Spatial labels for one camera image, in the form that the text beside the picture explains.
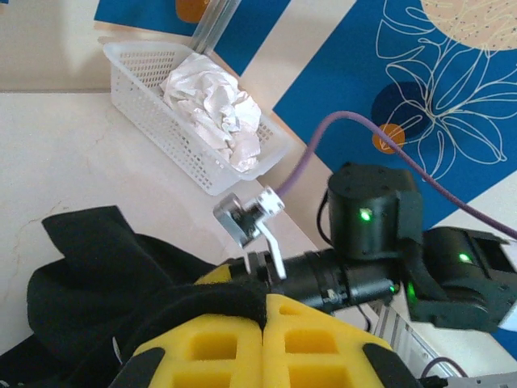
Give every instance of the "orange circle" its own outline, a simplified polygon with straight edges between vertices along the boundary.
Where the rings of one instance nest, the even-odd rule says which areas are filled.
[[[395,141],[396,144],[398,144],[398,146],[402,148],[404,142],[406,141],[406,135],[404,134],[404,129],[402,129],[400,125],[382,124],[380,126],[380,129],[382,129],[382,132],[386,133],[389,137],[393,139],[393,141]],[[377,134],[374,134],[372,136],[372,143],[375,146],[375,148],[377,148],[380,152],[384,154],[391,155],[395,153],[395,151],[393,151],[389,145],[383,142]]]

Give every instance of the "cable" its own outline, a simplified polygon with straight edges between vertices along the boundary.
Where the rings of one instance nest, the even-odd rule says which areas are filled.
[[[330,241],[330,238],[326,237],[325,232],[322,228],[322,215],[323,215],[323,209],[325,208],[326,203],[329,200],[329,192],[328,190],[325,191],[325,195],[322,198],[322,202],[320,203],[320,207],[317,208],[317,215],[316,215],[316,227],[317,231],[320,234],[320,237],[325,241],[327,244],[332,246],[332,242]]]
[[[355,306],[357,307],[357,310],[363,315],[364,321],[366,323],[366,326],[364,327],[364,331],[367,331],[368,333],[372,332],[372,321],[370,318],[366,315],[366,313],[363,311],[363,308],[360,305]]]
[[[426,378],[431,369],[433,369],[433,367],[441,362],[447,362],[448,364],[452,365],[460,373],[461,377],[468,377],[468,374],[454,360],[451,360],[448,357],[436,357],[433,361],[426,365],[420,378]]]
[[[418,172],[422,178],[428,182],[437,192],[439,192],[442,196],[451,201],[458,208],[464,210],[466,213],[471,216],[477,218],[479,221],[484,222],[488,226],[492,226],[494,229],[507,234],[508,236],[517,239],[517,230],[510,228],[502,224],[499,221],[494,220],[492,217],[487,216],[486,214],[476,210],[472,206],[467,205],[465,202],[460,200],[458,197],[451,194],[446,188],[444,188],[441,184],[436,182],[429,174],[427,174],[408,154],[406,154],[401,147],[398,146],[395,141],[391,137],[389,137],[386,133],[382,131],[379,127],[377,127],[374,123],[372,123],[369,119],[364,116],[361,116],[359,113],[349,112],[349,111],[337,111],[329,114],[323,121],[318,125],[314,135],[310,139],[305,152],[301,156],[297,165],[292,170],[291,174],[287,179],[280,185],[280,187],[276,190],[276,193],[282,197],[284,196],[291,188],[294,186],[300,175],[303,173],[304,169],[307,167],[307,163],[310,160],[310,157],[316,150],[316,147],[320,140],[322,139],[323,133],[329,128],[329,126],[334,123],[336,120],[340,119],[348,119],[353,120],[366,128],[370,129],[373,133],[378,135],[382,141],[388,144],[392,148],[395,153],[400,156],[404,161],[409,164],[414,170]]]

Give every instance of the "white table surface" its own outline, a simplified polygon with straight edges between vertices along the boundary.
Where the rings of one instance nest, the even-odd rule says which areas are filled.
[[[218,264],[242,250],[212,215],[205,194],[125,119],[109,94],[0,94],[0,354],[31,334],[31,274],[62,256],[41,225],[51,214],[117,205],[138,233]],[[243,200],[256,182],[231,191]],[[284,257],[315,246],[282,213],[268,225]],[[266,249],[262,240],[249,250]],[[355,310],[339,317],[363,326]]]

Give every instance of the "green led light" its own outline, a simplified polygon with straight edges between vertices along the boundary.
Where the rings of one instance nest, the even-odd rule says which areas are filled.
[[[462,261],[463,263],[472,263],[470,257],[465,253],[460,253],[460,261]]]
[[[417,301],[417,294],[414,291],[413,283],[409,283],[407,285],[407,299],[408,299],[408,302],[413,302],[414,303],[414,302]]]
[[[372,220],[372,211],[371,209],[359,209],[359,214],[361,215],[361,219],[363,221],[371,221]]]

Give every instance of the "cable connector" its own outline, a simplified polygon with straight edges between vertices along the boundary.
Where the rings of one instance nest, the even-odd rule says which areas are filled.
[[[231,193],[214,208],[213,214],[241,248],[263,235],[267,240],[277,274],[280,279],[285,279],[287,274],[280,245],[264,224],[269,218],[281,213],[284,208],[284,202],[280,197],[267,187],[245,205],[242,205],[239,198]],[[247,255],[245,255],[245,261],[246,268],[249,270],[250,264]]]

